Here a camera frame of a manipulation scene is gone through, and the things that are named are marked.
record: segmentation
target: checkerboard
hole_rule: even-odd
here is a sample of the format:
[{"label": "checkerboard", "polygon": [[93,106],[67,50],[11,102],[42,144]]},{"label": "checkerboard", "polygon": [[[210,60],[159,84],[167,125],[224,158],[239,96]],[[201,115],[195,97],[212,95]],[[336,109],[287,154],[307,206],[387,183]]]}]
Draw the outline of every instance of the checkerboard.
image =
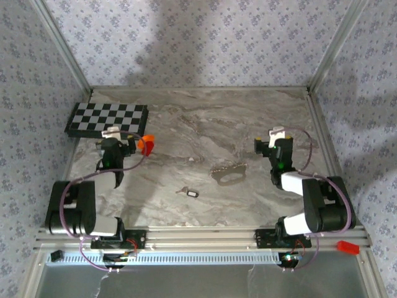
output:
[{"label": "checkerboard", "polygon": [[136,104],[77,103],[65,132],[69,137],[102,138],[101,131],[117,126],[120,130],[143,136],[148,119],[148,106]]}]

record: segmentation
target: mounting plate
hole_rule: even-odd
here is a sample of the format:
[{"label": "mounting plate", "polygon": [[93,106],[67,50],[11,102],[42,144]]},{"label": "mounting plate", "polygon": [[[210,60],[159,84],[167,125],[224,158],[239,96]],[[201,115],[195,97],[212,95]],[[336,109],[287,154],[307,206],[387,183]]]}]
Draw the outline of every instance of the mounting plate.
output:
[{"label": "mounting plate", "polygon": [[305,248],[311,248],[310,239],[306,239],[303,235],[289,236],[283,238],[282,242],[277,241],[274,228],[258,228],[255,230],[255,240],[257,248],[291,248],[296,245],[297,240],[300,240]]},{"label": "mounting plate", "polygon": [[[131,239],[136,242],[139,250],[145,249],[146,243],[146,230],[126,230],[125,239]],[[134,246],[132,243],[124,241],[91,241],[92,250],[111,250],[111,249],[122,249],[122,250],[133,250]]]}]

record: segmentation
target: marble surface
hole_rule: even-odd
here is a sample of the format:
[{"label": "marble surface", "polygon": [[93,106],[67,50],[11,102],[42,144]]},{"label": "marble surface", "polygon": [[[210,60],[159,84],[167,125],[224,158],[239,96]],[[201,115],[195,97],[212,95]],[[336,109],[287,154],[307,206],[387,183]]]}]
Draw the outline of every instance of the marble surface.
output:
[{"label": "marble surface", "polygon": [[[301,197],[273,186],[268,159],[254,153],[254,138],[266,140],[273,126],[307,129],[314,138],[308,171],[327,174],[299,89],[96,89],[91,101],[148,105],[145,134],[156,137],[152,154],[141,167],[125,173],[120,187],[97,198],[98,213],[121,216],[127,227],[273,225],[280,216],[300,212]],[[290,134],[299,168],[309,143],[300,132]],[[94,142],[80,141],[71,177],[95,170],[100,157]],[[140,156],[126,158],[125,167]],[[238,168],[245,179],[221,186],[213,172],[222,168]],[[199,196],[176,193],[183,187]]]}]

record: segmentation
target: black connector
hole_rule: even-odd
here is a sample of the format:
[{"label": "black connector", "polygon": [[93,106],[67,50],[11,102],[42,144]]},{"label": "black connector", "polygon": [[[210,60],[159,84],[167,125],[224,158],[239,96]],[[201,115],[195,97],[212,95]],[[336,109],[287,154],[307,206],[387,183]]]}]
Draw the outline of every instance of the black connector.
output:
[{"label": "black connector", "polygon": [[63,251],[57,250],[51,253],[51,262],[57,262],[63,260]]},{"label": "black connector", "polygon": [[271,181],[279,189],[282,189],[281,175],[296,171],[292,166],[292,147],[292,137],[277,139],[272,148],[269,148],[269,142],[262,142],[260,138],[254,141],[255,152],[269,158],[272,166],[270,171]]}]

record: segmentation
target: floral wallpaper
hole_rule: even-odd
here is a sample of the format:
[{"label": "floral wallpaper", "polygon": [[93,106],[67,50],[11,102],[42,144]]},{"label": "floral wallpaper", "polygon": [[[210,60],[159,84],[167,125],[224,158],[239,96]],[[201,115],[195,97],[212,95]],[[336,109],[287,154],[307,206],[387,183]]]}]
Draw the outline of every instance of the floral wallpaper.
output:
[{"label": "floral wallpaper", "polygon": [[29,1],[0,1],[0,297],[14,297],[72,141],[79,89]]},{"label": "floral wallpaper", "polygon": [[91,85],[303,86],[351,0],[46,0]]},{"label": "floral wallpaper", "polygon": [[390,297],[397,297],[397,2],[370,1],[318,101]]}]

